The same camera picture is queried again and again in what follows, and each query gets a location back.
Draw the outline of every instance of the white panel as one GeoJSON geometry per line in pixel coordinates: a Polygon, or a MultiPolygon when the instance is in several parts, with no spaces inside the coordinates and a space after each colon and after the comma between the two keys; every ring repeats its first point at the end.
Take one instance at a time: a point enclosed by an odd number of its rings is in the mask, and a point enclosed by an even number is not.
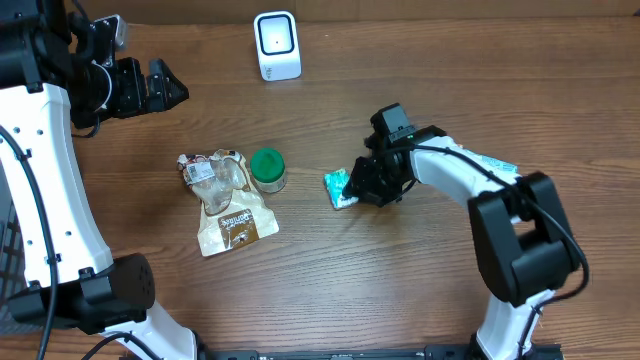
{"type": "MultiPolygon", "coordinates": [[[[449,136],[434,137],[420,145],[449,148],[459,152],[509,184],[514,184],[516,179],[520,177],[518,174],[502,171],[485,164],[480,156],[465,151],[449,136]]],[[[465,209],[468,199],[478,196],[483,191],[502,189],[502,185],[489,180],[469,164],[441,152],[414,150],[411,152],[411,167],[418,181],[435,186],[438,190],[451,196],[465,209]]]]}
{"type": "MultiPolygon", "coordinates": [[[[110,326],[100,334],[104,337],[116,333],[133,334],[153,351],[156,356],[165,360],[194,360],[196,358],[196,338],[191,330],[180,326],[167,311],[157,302],[147,310],[147,319],[136,323],[129,321],[110,326]]],[[[133,351],[142,360],[150,358],[132,342],[118,341],[133,351]]]]}
{"type": "MultiPolygon", "coordinates": [[[[551,299],[555,292],[545,290],[527,299],[527,302],[514,308],[495,296],[489,298],[489,307],[484,322],[478,329],[478,345],[491,360],[513,360],[518,356],[518,347],[527,320],[537,304],[551,299]]],[[[536,315],[531,330],[527,334],[523,354],[531,349],[531,336],[538,323],[536,315]]]]}
{"type": "Polygon", "coordinates": [[[260,40],[267,54],[287,52],[292,49],[293,34],[286,16],[260,21],[260,40]]]}
{"type": "MultiPolygon", "coordinates": [[[[96,273],[113,263],[111,251],[91,215],[78,163],[71,142],[69,96],[51,84],[29,94],[25,86],[0,91],[0,125],[9,131],[22,151],[31,150],[28,160],[44,201],[53,245],[62,261],[59,282],[78,279],[78,270],[93,268],[96,273]]],[[[47,252],[33,193],[20,162],[7,144],[0,144],[11,196],[15,203],[24,240],[25,278],[51,285],[47,252]]]]}

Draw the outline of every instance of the green jar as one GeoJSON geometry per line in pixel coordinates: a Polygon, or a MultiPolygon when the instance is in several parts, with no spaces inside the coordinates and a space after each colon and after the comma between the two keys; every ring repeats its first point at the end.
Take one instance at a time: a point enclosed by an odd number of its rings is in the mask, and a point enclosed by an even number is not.
{"type": "Polygon", "coordinates": [[[251,174],[256,187],[266,193],[278,192],[287,184],[284,159],[275,149],[264,148],[253,154],[251,174]]]}

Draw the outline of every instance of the candy wrapper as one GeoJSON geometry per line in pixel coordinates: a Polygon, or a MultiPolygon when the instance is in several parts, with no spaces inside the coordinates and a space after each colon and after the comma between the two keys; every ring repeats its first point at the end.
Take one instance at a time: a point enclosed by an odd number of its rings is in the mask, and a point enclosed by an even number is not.
{"type": "Polygon", "coordinates": [[[248,245],[279,230],[273,211],[249,180],[245,162],[242,154],[228,150],[178,158],[178,170],[202,202],[198,230],[202,256],[248,245]]]}
{"type": "Polygon", "coordinates": [[[324,175],[324,186],[326,186],[331,204],[336,210],[344,209],[358,202],[358,198],[355,196],[346,198],[342,195],[342,190],[344,190],[348,182],[349,173],[345,169],[324,175]]]}

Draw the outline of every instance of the snack bag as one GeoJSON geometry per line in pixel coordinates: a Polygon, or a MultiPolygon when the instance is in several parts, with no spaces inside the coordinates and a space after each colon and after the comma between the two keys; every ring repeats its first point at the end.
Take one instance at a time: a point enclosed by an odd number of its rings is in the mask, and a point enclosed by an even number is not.
{"type": "Polygon", "coordinates": [[[178,158],[178,170],[202,201],[198,230],[202,256],[248,245],[279,230],[273,211],[249,180],[245,163],[244,156],[233,150],[178,158]]]}

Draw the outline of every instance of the brown label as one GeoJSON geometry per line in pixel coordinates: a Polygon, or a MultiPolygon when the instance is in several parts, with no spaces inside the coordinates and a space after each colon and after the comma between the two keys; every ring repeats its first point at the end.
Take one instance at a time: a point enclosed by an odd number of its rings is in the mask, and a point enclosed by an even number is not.
{"type": "Polygon", "coordinates": [[[242,247],[259,239],[256,223],[249,209],[219,217],[218,226],[227,249],[242,247]]]}

